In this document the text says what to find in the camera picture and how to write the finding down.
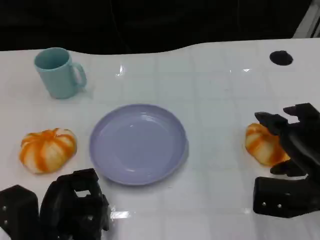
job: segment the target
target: mug handle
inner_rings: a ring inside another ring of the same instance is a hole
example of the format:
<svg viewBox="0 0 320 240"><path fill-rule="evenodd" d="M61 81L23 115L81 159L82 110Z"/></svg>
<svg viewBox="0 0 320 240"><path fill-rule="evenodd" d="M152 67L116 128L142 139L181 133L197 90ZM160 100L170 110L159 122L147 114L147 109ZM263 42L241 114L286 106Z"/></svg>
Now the mug handle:
<svg viewBox="0 0 320 240"><path fill-rule="evenodd" d="M87 84L87 77L84 68L77 62L72 62L71 63L72 67L78 69L81 81L80 83L77 82L77 85L81 88L83 88Z"/></svg>

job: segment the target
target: mug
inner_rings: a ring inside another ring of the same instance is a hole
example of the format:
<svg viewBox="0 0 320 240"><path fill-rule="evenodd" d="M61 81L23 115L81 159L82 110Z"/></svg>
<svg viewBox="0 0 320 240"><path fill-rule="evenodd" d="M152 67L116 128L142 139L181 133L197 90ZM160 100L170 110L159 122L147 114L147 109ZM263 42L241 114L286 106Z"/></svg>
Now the mug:
<svg viewBox="0 0 320 240"><path fill-rule="evenodd" d="M51 47L38 53L34 59L35 69L39 73L45 88L55 99L67 99L78 92L79 87L87 84L83 67L72 62L67 50ZM80 83L77 82L76 68L79 71Z"/></svg>

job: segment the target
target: orange and white pumpkin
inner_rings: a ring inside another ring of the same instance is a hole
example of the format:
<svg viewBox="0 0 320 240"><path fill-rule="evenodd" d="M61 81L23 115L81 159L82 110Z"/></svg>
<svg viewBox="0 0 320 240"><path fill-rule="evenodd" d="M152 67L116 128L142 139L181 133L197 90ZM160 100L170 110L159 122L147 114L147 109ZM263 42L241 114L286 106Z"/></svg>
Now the orange and white pumpkin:
<svg viewBox="0 0 320 240"><path fill-rule="evenodd" d="M265 126L250 124L245 133L245 148L259 163L265 166L287 161L290 157L280 145L279 137L272 135Z"/></svg>
<svg viewBox="0 0 320 240"><path fill-rule="evenodd" d="M20 161L33 173L51 173L63 166L77 150L75 135L55 128L27 134L21 142Z"/></svg>

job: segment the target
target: table surface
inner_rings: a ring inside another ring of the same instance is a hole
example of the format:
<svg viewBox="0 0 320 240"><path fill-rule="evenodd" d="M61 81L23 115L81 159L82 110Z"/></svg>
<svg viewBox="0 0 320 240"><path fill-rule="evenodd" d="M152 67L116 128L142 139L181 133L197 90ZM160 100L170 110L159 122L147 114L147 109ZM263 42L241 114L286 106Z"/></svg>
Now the table surface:
<svg viewBox="0 0 320 240"><path fill-rule="evenodd" d="M288 51L293 63L273 64L269 55L278 50ZM126 104L155 104L181 120L189 158L149 186L99 176L113 218L103 239L320 239L320 212L282 219L252 211L254 179L270 174L244 148L254 112L285 115L283 107L305 102L320 110L319 39L204 43L155 54L71 52L88 84L66 100L45 90L33 66L38 52L0 52L0 189L19 184L41 203L58 176L93 167L89 137L101 117ZM29 173L18 160L23 136L56 127L75 133L76 155L56 173Z"/></svg>

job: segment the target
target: purple plate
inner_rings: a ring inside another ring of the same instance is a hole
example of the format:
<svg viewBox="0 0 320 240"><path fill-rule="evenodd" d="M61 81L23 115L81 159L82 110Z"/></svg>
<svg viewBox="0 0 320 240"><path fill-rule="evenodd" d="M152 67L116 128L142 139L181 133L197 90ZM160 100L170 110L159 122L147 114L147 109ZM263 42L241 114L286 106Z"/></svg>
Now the purple plate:
<svg viewBox="0 0 320 240"><path fill-rule="evenodd" d="M90 138L94 166L108 179L146 185L177 169L188 155L186 132L169 111L155 105L120 107L103 117Z"/></svg>

